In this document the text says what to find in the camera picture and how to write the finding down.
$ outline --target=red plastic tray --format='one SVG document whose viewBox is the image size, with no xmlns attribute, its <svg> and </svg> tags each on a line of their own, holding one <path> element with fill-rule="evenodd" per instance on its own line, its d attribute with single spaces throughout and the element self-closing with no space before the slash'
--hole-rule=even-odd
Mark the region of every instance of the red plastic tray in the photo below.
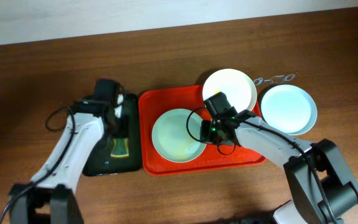
<svg viewBox="0 0 358 224">
<path fill-rule="evenodd" d="M 203 153 L 190 162 L 176 163 L 164 159 L 155 150 L 152 142 L 152 130 L 156 120 L 165 112 L 183 108 L 194 110 L 202 107 L 203 86 L 186 86 L 164 90 L 146 91 L 139 99 L 140 137 L 142 140 L 143 168 L 150 175 L 162 176 L 184 174 L 204 170 L 223 169 L 230 167 L 251 166 L 263 163 L 266 158 L 243 147 L 238 147 L 231 155 L 225 156 L 218 152 L 216 146 L 207 145 Z M 260 116 L 259 105 L 252 110 Z M 207 110 L 197 113 L 203 119 L 211 119 Z M 230 153 L 232 146 L 221 146 L 223 153 Z"/>
</svg>

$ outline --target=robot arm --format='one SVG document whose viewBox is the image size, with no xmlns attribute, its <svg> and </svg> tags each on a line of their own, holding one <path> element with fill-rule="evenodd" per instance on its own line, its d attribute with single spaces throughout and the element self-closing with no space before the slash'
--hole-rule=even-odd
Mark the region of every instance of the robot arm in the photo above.
<svg viewBox="0 0 358 224">
<path fill-rule="evenodd" d="M 293 202 L 276 210 L 275 223 L 332 223 L 329 208 L 339 223 L 337 217 L 358 204 L 358 183 L 333 142 L 323 139 L 315 144 L 294 138 L 250 111 L 237 113 L 224 93 L 208 98 L 204 104 L 213 119 L 201 125 L 204 142 L 244 146 L 284 169 Z M 314 169 L 326 171 L 327 176 L 316 180 Z"/>
<path fill-rule="evenodd" d="M 15 184 L 9 192 L 10 201 L 2 212 L 0 223 L 9 209 L 11 224 L 71 223 L 83 219 L 74 193 L 83 167 L 96 143 L 117 131 L 123 101 L 120 84 L 99 80 L 92 96 L 86 96 L 70 107 L 67 124 L 53 152 L 27 185 Z M 50 204 L 50 215 L 35 209 Z"/>
<path fill-rule="evenodd" d="M 72 189 L 73 193 L 75 193 L 78 179 L 80 178 L 86 160 L 93 147 L 104 134 L 104 125 L 101 117 L 95 117 L 90 113 L 76 113 L 74 114 L 74 119 L 76 123 L 76 133 L 65 157 L 52 175 L 39 183 L 37 187 L 54 189 L 57 185 L 62 184 L 67 189 Z M 43 177 L 47 171 L 56 164 L 68 142 L 72 128 L 73 123 L 69 117 L 67 118 L 66 127 L 59 142 L 53 149 L 46 163 L 41 167 L 38 173 L 31 178 L 31 181 L 35 182 Z"/>
</svg>

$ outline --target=black tray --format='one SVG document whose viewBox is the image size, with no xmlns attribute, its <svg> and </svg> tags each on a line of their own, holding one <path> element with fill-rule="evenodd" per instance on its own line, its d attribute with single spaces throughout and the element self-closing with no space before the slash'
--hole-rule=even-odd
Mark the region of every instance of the black tray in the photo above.
<svg viewBox="0 0 358 224">
<path fill-rule="evenodd" d="M 121 128 L 119 133 L 106 133 L 95 145 L 84 166 L 84 175 L 118 174 L 139 170 L 142 167 L 139 110 L 135 94 L 126 95 L 120 122 L 124 128 Z M 127 145 L 128 155 L 112 152 L 113 147 L 118 144 Z"/>
</svg>

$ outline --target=white plate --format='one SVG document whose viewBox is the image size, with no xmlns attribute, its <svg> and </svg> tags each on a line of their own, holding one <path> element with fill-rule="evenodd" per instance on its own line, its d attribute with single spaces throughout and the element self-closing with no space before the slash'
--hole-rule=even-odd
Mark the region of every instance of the white plate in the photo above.
<svg viewBox="0 0 358 224">
<path fill-rule="evenodd" d="M 231 106 L 238 113 L 252 110 L 256 104 L 257 92 L 254 82 L 243 72 L 227 68 L 214 72 L 205 81 L 203 99 L 223 92 Z"/>
<path fill-rule="evenodd" d="M 164 158 L 172 162 L 188 162 L 196 159 L 206 144 L 192 139 L 186 130 L 186 120 L 190 110 L 174 109 L 165 112 L 155 122 L 152 131 L 154 148 Z M 190 133 L 200 138 L 203 119 L 193 113 L 189 120 Z"/>
<path fill-rule="evenodd" d="M 269 89 L 262 98 L 260 110 L 269 125 L 291 135 L 306 133 L 317 120 L 317 107 L 312 97 L 293 85 Z"/>
</svg>

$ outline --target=brown wooden surface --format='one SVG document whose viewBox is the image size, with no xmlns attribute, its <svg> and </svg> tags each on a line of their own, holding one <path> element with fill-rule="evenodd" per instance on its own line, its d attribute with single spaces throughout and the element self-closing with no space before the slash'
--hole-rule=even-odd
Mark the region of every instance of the brown wooden surface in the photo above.
<svg viewBox="0 0 358 224">
<path fill-rule="evenodd" d="M 0 212 L 12 185 L 27 182 L 59 139 L 45 130 L 47 115 L 90 94 L 98 77 L 141 93 L 202 83 L 220 68 L 252 79 L 297 72 L 290 84 L 319 113 L 301 137 L 334 141 L 358 180 L 353 8 L 0 46 Z M 267 161 L 168 177 L 81 177 L 76 198 L 86 223 L 198 223 L 270 211 L 291 195 L 284 172 Z M 344 218 L 358 223 L 358 206 Z"/>
</svg>

